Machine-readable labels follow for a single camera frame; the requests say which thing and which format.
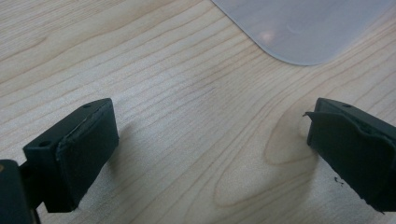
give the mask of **screw hole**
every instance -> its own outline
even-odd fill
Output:
[[[40,144],[38,144],[39,147],[47,147],[50,145],[50,141],[44,141],[44,142],[40,142]]]

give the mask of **frosted plastic sheet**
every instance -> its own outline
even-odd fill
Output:
[[[267,53],[287,63],[326,63],[395,0],[213,0]]]

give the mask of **wood grain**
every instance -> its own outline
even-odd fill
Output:
[[[330,63],[258,48],[210,1],[0,2],[0,156],[91,100],[120,146],[43,223],[394,223],[305,143],[318,97],[396,125],[396,9]]]

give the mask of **light wood tabletop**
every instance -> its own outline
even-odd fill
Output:
[[[329,63],[266,54],[211,1],[0,2],[0,158],[93,100],[120,145],[43,223],[396,223],[306,144],[319,97],[396,125],[396,8]]]

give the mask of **black plastic piece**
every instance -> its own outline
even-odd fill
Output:
[[[73,211],[118,143],[113,104],[104,99],[81,106],[26,145],[47,210]]]
[[[27,162],[0,161],[0,223],[39,223],[35,209],[78,207],[119,143],[111,99],[83,105],[23,148]]]
[[[358,108],[319,98],[307,143],[359,196],[396,211],[396,128]]]
[[[35,215],[24,191],[15,161],[0,160],[0,223],[34,223]]]

